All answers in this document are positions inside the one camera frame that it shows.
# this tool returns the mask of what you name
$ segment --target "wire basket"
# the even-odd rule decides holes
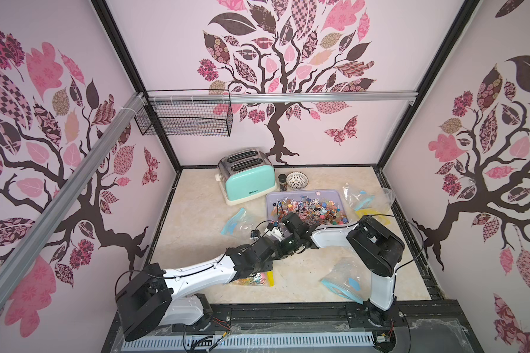
[[[150,99],[149,106],[141,108],[135,116],[141,134],[229,137],[233,123],[229,92],[212,89],[203,91],[209,91],[211,94],[168,96],[160,101]]]

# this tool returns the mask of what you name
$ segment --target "vent grille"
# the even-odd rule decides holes
[[[192,342],[203,338],[204,335],[188,335],[185,337],[185,347],[188,350]],[[212,344],[221,335],[214,335]],[[210,340],[195,350],[206,350],[211,346]],[[337,333],[274,333],[274,334],[233,334],[222,341],[216,349],[279,349],[303,347],[360,347],[373,346],[371,332],[337,332]],[[183,351],[183,336],[143,337],[132,342],[124,342],[122,352],[148,351]]]

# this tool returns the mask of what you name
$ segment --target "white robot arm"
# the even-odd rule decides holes
[[[159,325],[207,322],[209,304],[204,295],[195,294],[197,291],[267,271],[272,261],[303,247],[353,248],[371,270],[370,319],[382,324],[385,311],[395,300],[395,271],[405,248],[402,240],[370,216],[352,225],[322,228],[304,224],[295,214],[286,215],[281,222],[289,236],[270,224],[268,235],[253,244],[228,248],[204,263],[165,270],[158,264],[147,266],[116,295],[125,340],[138,339]]]

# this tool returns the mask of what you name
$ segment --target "wallpaper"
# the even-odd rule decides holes
[[[483,4],[385,169],[485,351],[530,352],[530,0]]]
[[[111,8],[148,89],[222,95],[415,90],[461,2],[416,3],[389,9],[370,0],[151,0]],[[397,34],[406,28],[403,39]],[[409,60],[396,60],[396,53]],[[185,165],[216,164],[247,147],[260,148],[275,164],[376,163],[406,104],[234,104],[231,137],[170,141]],[[227,108],[212,113],[225,119]]]
[[[90,4],[66,3],[0,3],[0,265],[133,94]],[[101,348],[113,284],[145,261],[173,178],[128,124],[0,311],[0,352]]]

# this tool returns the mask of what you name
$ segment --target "mint green toaster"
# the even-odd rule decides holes
[[[216,180],[220,182],[226,204],[234,205],[265,196],[278,188],[275,169],[257,149],[226,156],[218,163]]]

